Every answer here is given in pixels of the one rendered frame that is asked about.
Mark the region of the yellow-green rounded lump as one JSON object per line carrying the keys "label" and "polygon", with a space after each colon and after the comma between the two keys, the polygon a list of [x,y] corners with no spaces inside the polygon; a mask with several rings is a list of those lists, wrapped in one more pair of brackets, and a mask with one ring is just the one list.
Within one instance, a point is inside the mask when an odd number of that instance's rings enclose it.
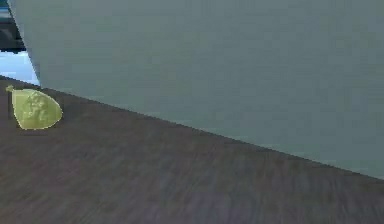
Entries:
{"label": "yellow-green rounded lump", "polygon": [[23,130],[47,129],[63,117],[59,103],[39,90],[15,89],[9,85],[5,91],[11,94],[13,114]]}

